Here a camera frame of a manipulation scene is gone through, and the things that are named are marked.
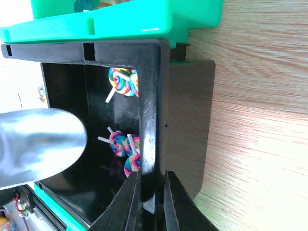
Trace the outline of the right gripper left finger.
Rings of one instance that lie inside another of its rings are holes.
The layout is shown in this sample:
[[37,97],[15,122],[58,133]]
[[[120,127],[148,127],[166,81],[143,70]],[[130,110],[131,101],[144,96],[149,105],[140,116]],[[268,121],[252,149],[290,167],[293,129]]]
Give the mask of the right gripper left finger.
[[90,231],[139,231],[141,176],[131,173],[107,209],[91,224]]

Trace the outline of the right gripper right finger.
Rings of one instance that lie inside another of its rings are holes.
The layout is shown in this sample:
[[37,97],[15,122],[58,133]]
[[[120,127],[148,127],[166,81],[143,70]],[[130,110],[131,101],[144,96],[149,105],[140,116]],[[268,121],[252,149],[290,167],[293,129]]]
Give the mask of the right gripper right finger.
[[217,228],[194,204],[173,171],[166,172],[164,214],[167,231],[216,231]]

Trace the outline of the green candy bin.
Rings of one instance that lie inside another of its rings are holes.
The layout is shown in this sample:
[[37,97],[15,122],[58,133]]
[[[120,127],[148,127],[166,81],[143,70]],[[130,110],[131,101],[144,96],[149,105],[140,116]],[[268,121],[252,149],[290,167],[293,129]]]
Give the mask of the green candy bin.
[[174,48],[190,29],[219,26],[221,0],[33,0],[33,19],[0,29],[4,43],[165,39]]
[[67,231],[86,231],[73,216],[49,197],[37,184],[34,184],[35,194],[51,209],[51,211],[66,225]]

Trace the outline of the black candy bin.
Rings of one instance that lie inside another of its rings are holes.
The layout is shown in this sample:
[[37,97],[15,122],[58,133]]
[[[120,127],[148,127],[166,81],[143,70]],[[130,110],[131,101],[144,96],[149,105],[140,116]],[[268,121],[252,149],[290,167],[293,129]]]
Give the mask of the black candy bin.
[[[166,231],[164,185],[166,144],[178,140],[175,123],[188,124],[192,100],[190,80],[201,80],[205,90],[202,115],[210,116],[215,63],[184,61],[186,45],[171,49],[166,40],[115,40],[68,42],[61,44],[4,44],[5,58],[40,62],[49,106],[67,110],[85,124],[88,144],[81,159],[54,177],[36,182],[49,197],[83,227],[107,209],[127,179],[125,161],[140,155],[141,218],[140,231]],[[139,96],[117,92],[105,100],[112,86],[111,67],[138,72]],[[110,132],[126,135],[125,157],[114,154],[108,143]],[[20,188],[30,211],[37,209],[58,231],[66,225],[27,186]]]

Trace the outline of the silver metal scoop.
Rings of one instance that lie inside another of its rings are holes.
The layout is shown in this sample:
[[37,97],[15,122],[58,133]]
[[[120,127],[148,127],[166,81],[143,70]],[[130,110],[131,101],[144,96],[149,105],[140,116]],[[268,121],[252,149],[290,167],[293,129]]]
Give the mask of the silver metal scoop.
[[0,188],[54,176],[73,165],[87,145],[87,131],[74,114],[56,108],[0,115]]

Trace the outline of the swirl lollipop bottom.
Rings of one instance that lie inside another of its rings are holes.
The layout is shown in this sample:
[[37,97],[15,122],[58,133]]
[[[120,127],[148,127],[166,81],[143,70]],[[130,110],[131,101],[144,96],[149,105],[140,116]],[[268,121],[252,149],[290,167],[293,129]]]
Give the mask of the swirl lollipop bottom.
[[128,178],[132,172],[138,172],[140,169],[140,155],[133,154],[127,158],[124,165],[124,173]]

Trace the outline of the swirl lollipop middle left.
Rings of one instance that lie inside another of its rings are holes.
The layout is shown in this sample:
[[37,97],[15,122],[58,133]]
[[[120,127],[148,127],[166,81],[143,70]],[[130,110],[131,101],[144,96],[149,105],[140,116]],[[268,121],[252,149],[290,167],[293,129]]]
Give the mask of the swirl lollipop middle left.
[[113,131],[111,127],[108,127],[107,129],[110,132],[109,138],[107,139],[107,138],[98,136],[97,139],[99,141],[108,143],[111,147],[111,150],[114,152],[116,156],[125,157],[126,151],[124,148],[124,143],[126,141],[126,135],[119,130]]

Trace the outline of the swirl lollipop top right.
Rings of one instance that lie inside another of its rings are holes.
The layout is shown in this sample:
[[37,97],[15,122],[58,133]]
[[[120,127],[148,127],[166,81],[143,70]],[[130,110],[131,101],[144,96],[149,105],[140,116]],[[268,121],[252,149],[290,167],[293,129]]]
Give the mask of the swirl lollipop top right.
[[139,89],[138,89],[138,72],[135,69],[132,69],[131,75],[129,78],[129,84],[133,91],[133,93],[138,97],[139,96]]

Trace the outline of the swirl lollipop top left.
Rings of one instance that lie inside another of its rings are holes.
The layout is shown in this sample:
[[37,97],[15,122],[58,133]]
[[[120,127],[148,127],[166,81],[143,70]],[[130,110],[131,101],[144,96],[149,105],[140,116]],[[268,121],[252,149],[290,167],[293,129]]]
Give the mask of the swirl lollipop top left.
[[134,96],[134,92],[129,84],[131,74],[131,69],[117,67],[109,69],[108,78],[112,89],[105,100],[106,103],[110,102],[115,92],[129,97]]

